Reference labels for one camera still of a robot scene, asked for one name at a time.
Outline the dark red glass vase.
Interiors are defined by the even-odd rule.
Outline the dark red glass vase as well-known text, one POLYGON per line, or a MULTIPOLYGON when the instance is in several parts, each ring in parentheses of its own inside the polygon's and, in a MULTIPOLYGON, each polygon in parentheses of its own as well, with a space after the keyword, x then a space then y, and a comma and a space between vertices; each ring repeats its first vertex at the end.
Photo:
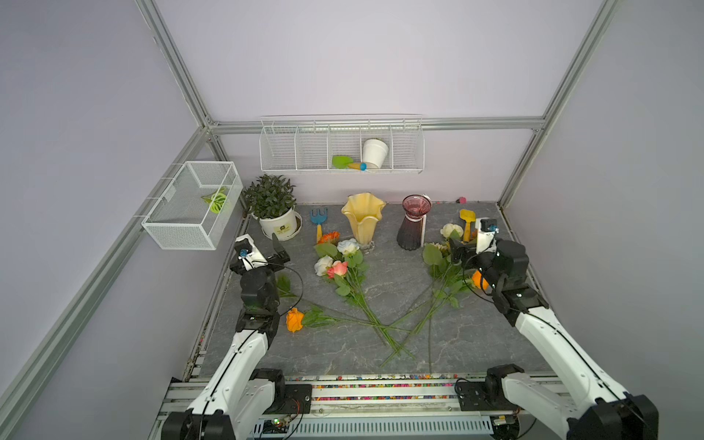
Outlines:
POLYGON ((403 199, 401 207, 404 220, 397 234, 397 243, 404 250, 419 249, 425 242, 425 224, 432 202, 424 194, 411 194, 403 199))

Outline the orange yellow rose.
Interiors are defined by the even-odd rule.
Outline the orange yellow rose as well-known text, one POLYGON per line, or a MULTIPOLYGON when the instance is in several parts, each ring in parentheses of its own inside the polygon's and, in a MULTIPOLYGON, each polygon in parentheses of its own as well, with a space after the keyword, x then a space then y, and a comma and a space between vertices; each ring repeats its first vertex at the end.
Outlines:
POLYGON ((355 324, 360 326, 368 326, 376 329, 386 329, 382 324, 374 324, 368 321, 362 321, 355 318, 337 317, 329 315, 319 307, 312 307, 307 311, 301 311, 298 308, 291 309, 286 313, 286 328, 289 332, 295 333, 304 328, 319 328, 324 326, 333 326, 337 324, 355 324))

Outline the yellow ruffled glass vase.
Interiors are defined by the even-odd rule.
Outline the yellow ruffled glass vase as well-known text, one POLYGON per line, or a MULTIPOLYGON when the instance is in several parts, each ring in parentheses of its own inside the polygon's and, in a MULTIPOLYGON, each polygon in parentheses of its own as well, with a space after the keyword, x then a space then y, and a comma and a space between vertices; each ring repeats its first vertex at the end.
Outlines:
POLYGON ((371 192, 348 196, 341 212, 349 221, 352 234, 364 251, 374 247, 373 237, 379 221, 382 220, 382 210, 385 201, 371 192))

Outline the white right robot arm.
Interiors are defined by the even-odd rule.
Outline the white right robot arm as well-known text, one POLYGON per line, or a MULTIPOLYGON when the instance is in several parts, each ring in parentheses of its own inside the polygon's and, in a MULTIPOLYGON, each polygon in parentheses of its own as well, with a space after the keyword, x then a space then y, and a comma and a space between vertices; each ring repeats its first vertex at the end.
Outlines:
POLYGON ((562 439, 656 439, 659 412, 644 395, 628 392, 583 350, 560 324, 546 299, 527 282, 525 247, 499 239, 483 249, 449 241, 452 263, 474 272, 474 283, 511 326, 542 355, 568 391, 563 398, 523 368, 487 371, 479 393, 485 402, 526 410, 562 439))

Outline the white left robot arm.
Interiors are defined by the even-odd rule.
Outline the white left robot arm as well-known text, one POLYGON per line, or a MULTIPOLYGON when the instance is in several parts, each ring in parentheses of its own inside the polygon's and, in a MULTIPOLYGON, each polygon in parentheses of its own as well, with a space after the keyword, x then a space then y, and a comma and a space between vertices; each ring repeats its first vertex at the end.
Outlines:
POLYGON ((181 412, 171 412, 162 439, 246 439, 260 416, 285 392, 280 370, 258 367, 271 347, 281 320, 275 272, 290 257, 278 237, 265 257, 248 234, 236 239, 229 269, 240 276, 243 308, 227 355, 200 394, 181 412))

